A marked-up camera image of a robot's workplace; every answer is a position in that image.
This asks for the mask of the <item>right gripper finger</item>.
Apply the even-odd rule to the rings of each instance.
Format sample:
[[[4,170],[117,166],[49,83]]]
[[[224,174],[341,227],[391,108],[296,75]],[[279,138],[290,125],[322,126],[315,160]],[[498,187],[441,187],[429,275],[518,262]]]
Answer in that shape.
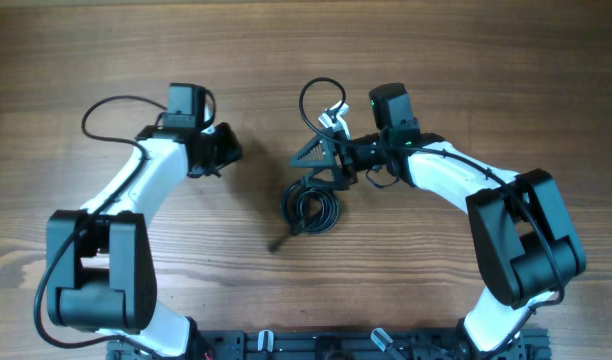
[[[306,145],[291,156],[290,165],[297,168],[335,168],[335,143],[321,135],[315,135]]]
[[[331,180],[317,178],[318,174],[329,171]],[[301,179],[301,184],[310,188],[321,188],[332,191],[346,191],[356,183],[356,174],[343,167],[313,168]]]

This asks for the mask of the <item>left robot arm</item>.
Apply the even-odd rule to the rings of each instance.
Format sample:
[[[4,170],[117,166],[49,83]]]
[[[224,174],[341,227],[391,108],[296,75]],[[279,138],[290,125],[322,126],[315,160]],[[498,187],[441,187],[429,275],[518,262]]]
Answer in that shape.
[[[119,356],[212,359],[195,320],[157,299],[148,226],[168,194],[186,178],[218,176],[242,148],[227,123],[216,123],[213,93],[172,83],[154,124],[134,138],[89,138],[132,147],[111,182],[77,210],[57,210],[46,228],[46,268],[33,321],[58,348],[107,343]]]

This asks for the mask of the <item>black USB cable blue plug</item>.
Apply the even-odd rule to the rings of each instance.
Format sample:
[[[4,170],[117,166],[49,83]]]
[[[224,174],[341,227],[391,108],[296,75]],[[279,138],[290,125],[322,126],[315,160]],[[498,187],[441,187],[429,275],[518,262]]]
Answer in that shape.
[[[292,236],[320,234],[338,222],[341,203],[332,190],[307,187],[297,181],[284,192],[280,210]]]

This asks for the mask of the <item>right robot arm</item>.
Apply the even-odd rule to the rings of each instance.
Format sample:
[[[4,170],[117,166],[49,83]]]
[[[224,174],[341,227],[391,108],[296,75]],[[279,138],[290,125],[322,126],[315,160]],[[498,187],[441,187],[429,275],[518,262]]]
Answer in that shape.
[[[321,234],[338,221],[338,193],[359,175],[386,169],[395,182],[432,192],[469,219],[484,290],[447,344],[435,334],[413,340],[409,358],[533,359],[538,347],[522,330],[539,309],[560,304],[582,274],[586,256],[554,178],[542,169],[499,169],[421,131],[401,83],[371,90],[377,130],[353,138],[339,101],[310,121],[312,139],[291,157],[305,175],[290,185],[281,213],[292,235]]]

